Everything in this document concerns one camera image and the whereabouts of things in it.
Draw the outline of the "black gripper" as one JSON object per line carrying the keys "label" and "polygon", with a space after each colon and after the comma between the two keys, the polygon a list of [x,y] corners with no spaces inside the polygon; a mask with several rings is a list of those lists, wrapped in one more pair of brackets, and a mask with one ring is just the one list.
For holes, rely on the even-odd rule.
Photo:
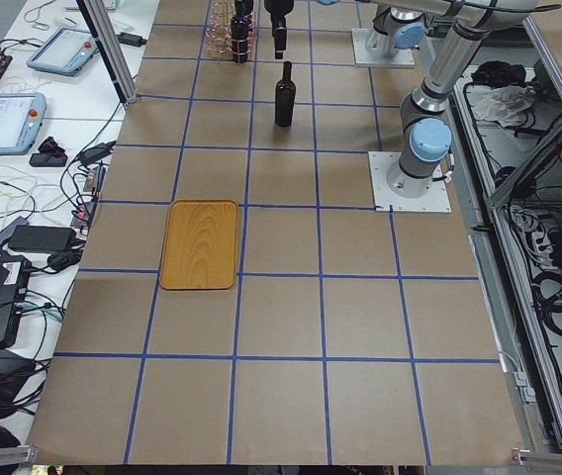
{"label": "black gripper", "polygon": [[276,59],[282,59],[287,47],[285,16],[293,11],[294,0],[264,0],[264,8],[270,14],[274,56]]}

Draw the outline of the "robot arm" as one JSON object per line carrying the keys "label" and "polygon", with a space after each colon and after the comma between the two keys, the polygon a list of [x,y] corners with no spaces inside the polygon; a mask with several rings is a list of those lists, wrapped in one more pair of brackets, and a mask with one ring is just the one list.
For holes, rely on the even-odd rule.
{"label": "robot arm", "polygon": [[431,14],[453,20],[451,29],[420,86],[414,88],[400,107],[404,149],[387,172],[387,183],[406,198],[423,196],[438,164],[448,153],[452,133],[441,115],[448,96],[478,50],[491,33],[511,28],[532,13],[559,9],[559,4],[536,1],[379,1],[391,15],[384,26],[394,36],[403,14]]}
{"label": "robot arm", "polygon": [[[286,16],[294,9],[293,1],[264,1],[272,25],[276,59],[282,59],[287,47]],[[397,64],[414,66],[411,49],[425,35],[422,12],[378,6],[371,29],[353,29],[355,61],[361,65]]]}

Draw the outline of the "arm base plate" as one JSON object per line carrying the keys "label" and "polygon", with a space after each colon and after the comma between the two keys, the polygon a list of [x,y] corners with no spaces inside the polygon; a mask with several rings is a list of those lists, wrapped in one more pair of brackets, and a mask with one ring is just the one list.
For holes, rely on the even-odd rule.
{"label": "arm base plate", "polygon": [[399,49],[391,37],[373,29],[351,31],[354,60],[358,66],[413,69],[415,60],[410,48]]}
{"label": "arm base plate", "polygon": [[431,177],[412,178],[401,170],[400,155],[385,151],[368,153],[374,209],[377,212],[450,213],[441,166],[435,167]]}

